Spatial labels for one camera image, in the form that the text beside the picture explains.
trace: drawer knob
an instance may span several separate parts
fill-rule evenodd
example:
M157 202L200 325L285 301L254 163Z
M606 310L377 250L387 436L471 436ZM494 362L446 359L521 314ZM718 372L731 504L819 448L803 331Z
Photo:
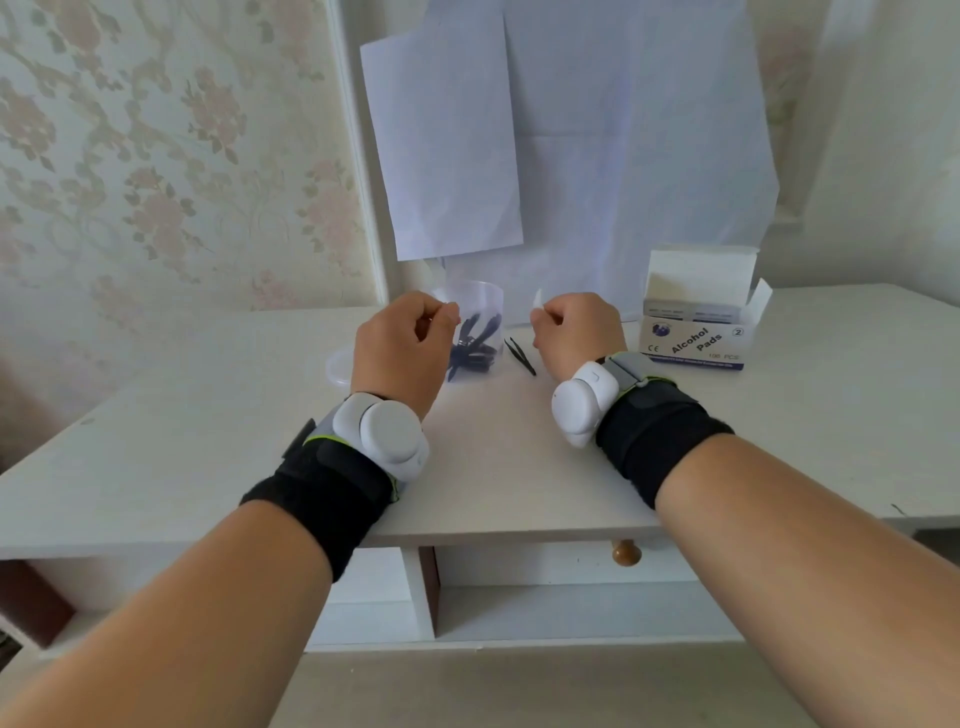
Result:
M613 560L621 567L635 567L642 557L643 552L633 539L613 542Z

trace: beige floor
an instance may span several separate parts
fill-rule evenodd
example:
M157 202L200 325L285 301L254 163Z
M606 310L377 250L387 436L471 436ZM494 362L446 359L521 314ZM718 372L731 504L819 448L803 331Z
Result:
M0 702L37 672L0 673ZM809 728L742 644L305 655L274 728Z

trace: blue stripe on box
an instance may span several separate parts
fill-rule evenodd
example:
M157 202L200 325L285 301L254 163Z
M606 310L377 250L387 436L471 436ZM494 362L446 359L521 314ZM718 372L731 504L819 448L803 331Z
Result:
M660 354L647 354L651 361L658 361L662 364L689 364L693 367L715 367L717 369L734 369L738 372L743 370L743 363L731 364L726 361L700 361L699 359L683 359L679 356L661 356Z

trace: white wrist sensor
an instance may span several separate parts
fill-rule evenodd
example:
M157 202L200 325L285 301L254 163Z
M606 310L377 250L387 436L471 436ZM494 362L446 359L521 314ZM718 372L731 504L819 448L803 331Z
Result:
M416 479L430 454L416 412L366 392L347 397L333 415L332 429L401 483Z
M553 419L570 445L583 448L593 439L620 395L644 386L651 378L666 377L657 375L650 360L641 353L608 356L603 364L589 361L554 390Z

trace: alcohol pads box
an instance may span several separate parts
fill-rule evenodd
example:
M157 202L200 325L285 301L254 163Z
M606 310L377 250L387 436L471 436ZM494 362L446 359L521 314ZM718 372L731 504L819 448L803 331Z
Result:
M671 245L650 253L640 351L654 361L743 369L773 290L751 295L757 248Z

